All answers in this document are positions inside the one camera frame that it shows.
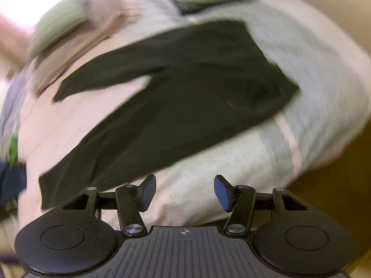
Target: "white bedsheet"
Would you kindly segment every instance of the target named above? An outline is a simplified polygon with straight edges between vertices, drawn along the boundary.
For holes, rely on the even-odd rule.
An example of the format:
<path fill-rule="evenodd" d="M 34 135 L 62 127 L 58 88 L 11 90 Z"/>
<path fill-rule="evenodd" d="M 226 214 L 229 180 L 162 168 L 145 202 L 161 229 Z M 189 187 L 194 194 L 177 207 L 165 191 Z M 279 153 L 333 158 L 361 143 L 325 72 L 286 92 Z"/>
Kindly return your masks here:
<path fill-rule="evenodd" d="M 359 132 L 371 110 L 369 79 L 371 60 L 368 54 L 323 14 L 300 0 L 262 1 L 287 13 L 299 24 L 310 29 L 320 41 L 336 50 L 344 63 L 357 75 L 357 82 L 362 83 L 367 95 L 366 99 L 368 98 L 362 105 L 364 115 L 356 122 Z M 162 22 L 167 20 L 166 14 L 150 4 L 147 4 L 144 13 L 146 12 L 151 13 L 146 21 L 146 24 L 154 26 L 151 30 L 129 26 L 79 59 L 38 100 L 34 100 L 31 96 L 26 98 L 21 117 L 19 157 L 27 161 L 28 184 L 26 191 L 19 198 L 20 227 L 42 215 L 38 177 L 68 154 L 104 117 L 145 87 L 149 77 L 142 77 L 104 90 L 79 93 L 61 103 L 52 104 L 51 99 L 59 83 L 93 57 L 150 36 L 157 31 L 163 31 Z M 176 21 L 174 23 L 168 21 L 166 28 L 176 26 Z M 281 133 L 279 137 L 286 142 L 282 150 L 289 148 L 288 152 L 282 153 L 282 157 L 289 158 L 295 168 L 295 162 L 301 158 L 299 151 L 301 142 L 282 114 L 272 119 L 273 121 L 279 126 L 278 133 Z M 215 174 L 225 175 L 232 184 L 249 184 L 258 191 L 270 192 L 273 187 L 286 186 L 307 168 L 299 164 L 299 167 L 290 174 L 279 179 L 275 177 L 272 172 L 271 156 L 259 134 L 262 128 L 265 128 L 264 124 L 250 129 L 244 133 L 243 138 L 231 139 L 155 173 L 157 193 L 149 210 L 143 214 L 146 225 L 150 227 L 153 224 L 200 224 L 224 217 L 225 214 L 212 189 Z M 352 130 L 349 139 L 355 134 L 356 132 Z M 241 145 L 242 140 L 248 149 L 233 150 L 235 145 Z M 336 145 L 330 145 L 315 153 L 321 159 L 321 157 L 328 157 L 334 150 Z M 138 184 L 140 181 L 141 179 L 138 179 L 134 183 Z M 106 211 L 102 218 L 119 229 L 115 212 Z"/>

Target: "bed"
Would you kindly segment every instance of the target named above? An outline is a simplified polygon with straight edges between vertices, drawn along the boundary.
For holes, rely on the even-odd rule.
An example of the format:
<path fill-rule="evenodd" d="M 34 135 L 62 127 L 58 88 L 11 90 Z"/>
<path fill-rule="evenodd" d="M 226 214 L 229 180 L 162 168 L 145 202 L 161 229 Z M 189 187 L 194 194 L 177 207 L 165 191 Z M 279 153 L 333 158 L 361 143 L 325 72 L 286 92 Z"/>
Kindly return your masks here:
<path fill-rule="evenodd" d="M 226 214 L 213 193 L 215 175 L 260 192 L 286 187 L 303 172 L 339 156 L 368 121 L 370 56 L 305 2 L 252 0 L 180 17 L 169 0 L 140 1 L 142 16 L 136 23 L 79 58 L 39 98 L 25 94 L 19 117 L 19 158 L 27 162 L 27 189 L 19 197 L 19 228 L 45 212 L 40 209 L 38 177 L 142 90 L 149 77 L 79 93 L 54 104 L 52 98 L 62 80 L 97 55 L 186 23 L 215 18 L 244 20 L 266 58 L 299 84 L 301 94 L 270 120 L 155 172 L 157 193 L 142 214 L 148 227 L 222 219 Z M 138 185 L 143 178 L 133 183 Z M 114 211 L 104 211 L 102 219 L 119 229 Z"/>

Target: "yellow tag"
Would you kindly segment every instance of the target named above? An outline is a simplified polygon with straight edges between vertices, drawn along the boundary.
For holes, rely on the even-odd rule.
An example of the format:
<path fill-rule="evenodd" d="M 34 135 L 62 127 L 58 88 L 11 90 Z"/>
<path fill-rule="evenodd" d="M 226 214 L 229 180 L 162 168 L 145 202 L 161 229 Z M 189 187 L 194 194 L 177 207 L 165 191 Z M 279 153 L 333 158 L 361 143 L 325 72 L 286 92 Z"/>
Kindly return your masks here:
<path fill-rule="evenodd" d="M 229 102 L 229 101 L 226 101 L 226 103 L 229 105 L 229 107 L 231 108 L 231 109 L 233 109 L 234 110 L 234 106 L 233 106 L 233 104 L 231 103 L 231 102 Z"/>

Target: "black long-sleeve shirt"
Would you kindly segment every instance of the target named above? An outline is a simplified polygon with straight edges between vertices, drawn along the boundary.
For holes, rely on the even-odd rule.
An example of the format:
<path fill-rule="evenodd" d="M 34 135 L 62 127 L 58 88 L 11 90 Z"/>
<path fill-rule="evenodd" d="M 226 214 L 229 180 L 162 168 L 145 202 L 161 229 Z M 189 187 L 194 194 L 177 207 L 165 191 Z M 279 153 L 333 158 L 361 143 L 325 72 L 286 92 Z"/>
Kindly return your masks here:
<path fill-rule="evenodd" d="M 216 21 L 100 55 L 66 78 L 54 100 L 142 75 L 153 76 L 146 89 L 40 177 L 43 208 L 85 187 L 130 183 L 231 138 L 274 115 L 298 89 L 244 23 Z"/>

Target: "crosshair marking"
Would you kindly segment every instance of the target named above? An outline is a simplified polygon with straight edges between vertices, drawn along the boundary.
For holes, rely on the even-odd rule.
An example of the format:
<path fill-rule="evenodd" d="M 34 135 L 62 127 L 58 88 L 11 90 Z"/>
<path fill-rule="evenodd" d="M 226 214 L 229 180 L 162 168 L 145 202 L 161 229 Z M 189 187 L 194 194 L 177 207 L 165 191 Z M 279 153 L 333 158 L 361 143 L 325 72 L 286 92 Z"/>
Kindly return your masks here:
<path fill-rule="evenodd" d="M 182 233 L 184 236 L 186 236 L 186 235 L 188 235 L 189 233 L 192 233 L 192 232 L 187 230 L 187 229 L 184 229 L 184 230 L 180 231 L 180 233 Z"/>

